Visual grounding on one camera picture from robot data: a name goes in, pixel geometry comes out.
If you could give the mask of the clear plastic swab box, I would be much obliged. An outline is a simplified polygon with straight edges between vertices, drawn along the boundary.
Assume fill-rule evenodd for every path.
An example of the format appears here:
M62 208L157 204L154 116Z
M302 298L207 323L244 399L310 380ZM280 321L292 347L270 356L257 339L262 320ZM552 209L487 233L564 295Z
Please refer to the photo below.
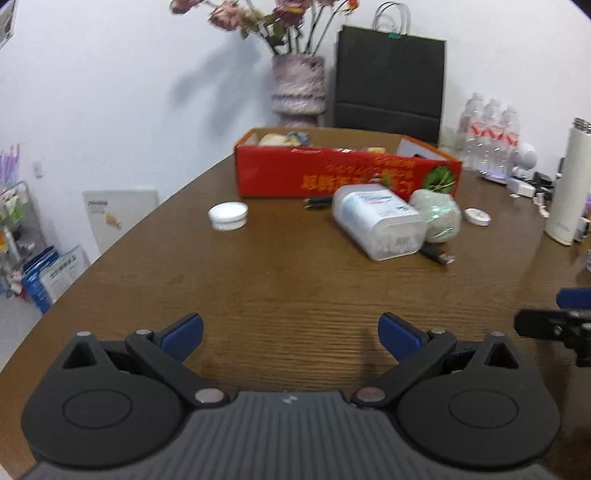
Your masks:
M427 233L421 213L376 183L346 185L335 191L332 217L374 261L417 253Z

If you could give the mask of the small white round tin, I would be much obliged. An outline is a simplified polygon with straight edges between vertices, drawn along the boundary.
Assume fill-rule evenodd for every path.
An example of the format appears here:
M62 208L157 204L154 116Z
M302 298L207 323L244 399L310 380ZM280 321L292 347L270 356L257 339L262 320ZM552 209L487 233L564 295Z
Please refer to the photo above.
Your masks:
M473 207L464 210L464 218L469 223L480 227L487 227L492 221L492 217L488 213Z

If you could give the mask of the white round jar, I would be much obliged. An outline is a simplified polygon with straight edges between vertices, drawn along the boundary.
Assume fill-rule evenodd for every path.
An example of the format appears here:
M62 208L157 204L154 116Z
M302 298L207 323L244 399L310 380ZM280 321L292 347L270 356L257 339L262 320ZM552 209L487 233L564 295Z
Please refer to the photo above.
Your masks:
M238 230L246 224L249 206L238 201L222 202L211 207L207 215L214 230Z

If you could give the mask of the red orange cardboard box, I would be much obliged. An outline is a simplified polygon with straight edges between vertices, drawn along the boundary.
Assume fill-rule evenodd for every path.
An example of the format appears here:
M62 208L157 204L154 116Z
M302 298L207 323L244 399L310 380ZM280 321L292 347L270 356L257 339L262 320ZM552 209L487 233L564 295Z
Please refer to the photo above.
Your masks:
M269 133L294 135L298 147L259 146ZM339 128L260 127L235 144L238 194L251 198L329 196L377 183L407 200L420 189L455 195L462 163L407 135Z

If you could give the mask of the white yellow plush toy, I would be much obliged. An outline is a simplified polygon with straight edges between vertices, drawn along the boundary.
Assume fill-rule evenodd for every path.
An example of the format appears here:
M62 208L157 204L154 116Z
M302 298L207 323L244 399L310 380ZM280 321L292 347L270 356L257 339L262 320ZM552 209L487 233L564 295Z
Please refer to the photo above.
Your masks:
M264 135L257 145L270 147L298 147L301 146L301 140L294 135L269 133Z

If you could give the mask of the white charger adapter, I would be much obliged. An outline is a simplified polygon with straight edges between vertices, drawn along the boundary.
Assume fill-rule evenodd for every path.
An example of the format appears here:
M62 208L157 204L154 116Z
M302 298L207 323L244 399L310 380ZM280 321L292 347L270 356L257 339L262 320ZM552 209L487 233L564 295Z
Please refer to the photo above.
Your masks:
M536 195L535 186L517 178L509 178L507 180L506 188L513 197L525 197L532 199Z

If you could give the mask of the blue white paper bags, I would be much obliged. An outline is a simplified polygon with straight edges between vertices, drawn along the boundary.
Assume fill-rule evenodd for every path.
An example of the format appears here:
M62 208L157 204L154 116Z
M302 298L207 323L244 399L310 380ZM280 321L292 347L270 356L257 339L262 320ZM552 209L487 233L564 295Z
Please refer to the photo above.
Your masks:
M38 310L45 314L88 266L81 246L77 245L64 254L49 246L24 264L22 285Z

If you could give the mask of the purple case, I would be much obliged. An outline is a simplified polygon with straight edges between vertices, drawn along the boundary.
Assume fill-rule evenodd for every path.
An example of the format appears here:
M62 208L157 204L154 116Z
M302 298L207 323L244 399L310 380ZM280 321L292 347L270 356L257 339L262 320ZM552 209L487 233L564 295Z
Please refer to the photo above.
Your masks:
M508 181L507 176L505 174L495 172L480 171L479 176L486 181L493 182L503 186L506 186Z

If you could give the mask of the white round lamp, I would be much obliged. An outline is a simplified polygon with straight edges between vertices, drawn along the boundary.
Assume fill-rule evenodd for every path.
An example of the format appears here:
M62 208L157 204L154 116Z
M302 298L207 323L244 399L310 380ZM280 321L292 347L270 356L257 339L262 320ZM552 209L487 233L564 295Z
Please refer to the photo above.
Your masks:
M538 154L535 147L527 142L522 142L512 156L512 176L518 179L528 179L532 170L538 163Z

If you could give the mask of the water bottle pack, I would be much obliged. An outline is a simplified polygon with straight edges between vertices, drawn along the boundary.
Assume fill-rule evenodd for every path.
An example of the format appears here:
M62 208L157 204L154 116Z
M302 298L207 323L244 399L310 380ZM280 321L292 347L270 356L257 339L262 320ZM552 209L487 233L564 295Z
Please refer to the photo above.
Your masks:
M512 105L502 108L497 99L484 101L473 93L460 117L457 148L469 171L505 174L512 171L512 156L520 145L521 124Z

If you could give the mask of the clear glass cup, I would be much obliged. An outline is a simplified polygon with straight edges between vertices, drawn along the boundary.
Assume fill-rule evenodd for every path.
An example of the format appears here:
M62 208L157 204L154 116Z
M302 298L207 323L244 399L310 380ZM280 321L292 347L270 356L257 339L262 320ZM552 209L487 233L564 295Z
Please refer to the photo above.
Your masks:
M457 148L457 129L455 127L442 125L439 136L439 148L442 150L454 151Z

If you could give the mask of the black paper bag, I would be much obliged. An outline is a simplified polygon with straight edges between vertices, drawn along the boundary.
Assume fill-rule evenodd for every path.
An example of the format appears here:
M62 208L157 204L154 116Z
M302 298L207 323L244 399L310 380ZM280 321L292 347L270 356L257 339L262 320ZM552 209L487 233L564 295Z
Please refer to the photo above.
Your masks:
M446 42L413 36L410 27L409 7L384 1L370 29L342 28L335 55L335 127L439 142Z

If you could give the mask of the purple ceramic vase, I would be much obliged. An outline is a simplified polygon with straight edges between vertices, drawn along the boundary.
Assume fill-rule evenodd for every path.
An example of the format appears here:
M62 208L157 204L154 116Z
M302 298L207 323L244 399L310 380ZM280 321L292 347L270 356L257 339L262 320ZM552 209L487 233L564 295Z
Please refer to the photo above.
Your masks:
M315 127L325 114L325 58L310 54L273 57L273 113L280 124Z

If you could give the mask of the dried pink roses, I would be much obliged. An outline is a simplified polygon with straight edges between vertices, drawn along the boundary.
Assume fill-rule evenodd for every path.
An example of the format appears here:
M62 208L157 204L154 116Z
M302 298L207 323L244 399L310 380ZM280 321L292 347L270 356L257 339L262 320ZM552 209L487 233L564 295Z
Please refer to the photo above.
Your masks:
M318 53L329 27L339 14L351 15L359 1L276 1L273 10L263 12L252 1L169 2L173 15L185 15L200 6L211 11L207 21L214 28L238 32L242 39L256 36L274 56Z

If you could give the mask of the white wall panel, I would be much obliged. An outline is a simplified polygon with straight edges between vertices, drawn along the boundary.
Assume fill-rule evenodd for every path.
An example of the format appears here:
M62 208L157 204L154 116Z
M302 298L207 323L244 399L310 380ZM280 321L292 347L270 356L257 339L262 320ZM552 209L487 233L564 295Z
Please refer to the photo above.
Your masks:
M87 190L82 192L99 254L113 246L159 205L156 190Z

